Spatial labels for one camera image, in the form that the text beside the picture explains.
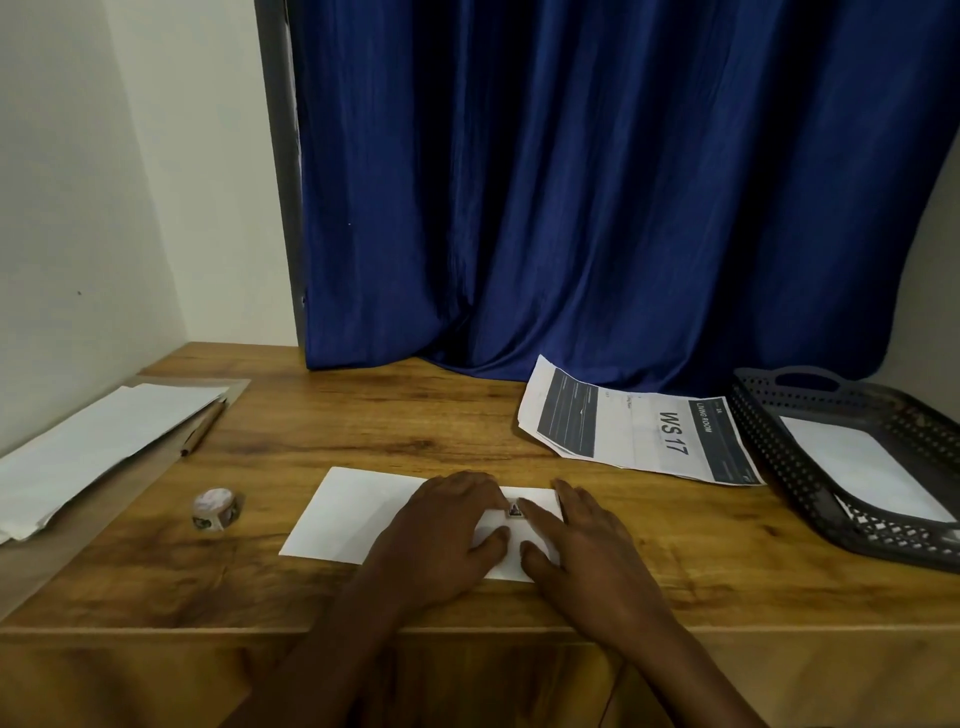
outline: gray perforated tray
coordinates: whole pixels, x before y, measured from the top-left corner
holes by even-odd
[[[806,381],[798,386],[801,378]],[[812,380],[818,383],[811,386]],[[960,573],[960,524],[902,516],[851,495],[797,445],[780,415],[870,433],[955,518],[960,425],[899,390],[815,367],[738,369],[729,399],[740,432],[795,509],[828,541],[867,556]]]

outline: wooden desk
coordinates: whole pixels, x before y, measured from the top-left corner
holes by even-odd
[[[768,488],[561,459],[517,430],[522,384],[414,359],[307,373],[296,349],[190,344],[145,374],[252,383],[195,454],[0,624],[0,725],[216,725],[352,569],[277,556],[332,465],[586,486],[772,723],[960,723],[960,577],[830,546]],[[191,500],[216,486],[246,496],[243,514],[199,533]],[[641,688],[533,587],[490,582],[404,629],[355,718],[609,728],[635,724]]]

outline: tray handle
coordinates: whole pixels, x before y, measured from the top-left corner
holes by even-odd
[[[851,384],[848,379],[844,379],[838,374],[823,369],[822,367],[812,367],[806,365],[797,365],[792,367],[780,367],[771,370],[769,373],[771,381],[781,387],[799,387],[802,389],[815,389],[819,392],[836,392],[837,390]],[[780,381],[781,377],[802,377],[801,384],[794,384],[789,381]],[[828,386],[817,386],[815,382],[826,381]]]

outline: pencil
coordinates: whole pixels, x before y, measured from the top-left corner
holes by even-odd
[[[210,405],[209,409],[206,410],[204,418],[200,420],[200,424],[197,425],[197,428],[190,433],[190,437],[183,443],[183,447],[180,449],[180,457],[189,455],[197,448],[207,431],[213,427],[213,423],[217,421],[217,418],[223,414],[225,409],[227,409],[227,402],[225,400],[216,400]]]

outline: dark blue curtain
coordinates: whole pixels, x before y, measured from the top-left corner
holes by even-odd
[[[294,2],[306,360],[708,394],[883,358],[957,0]]]

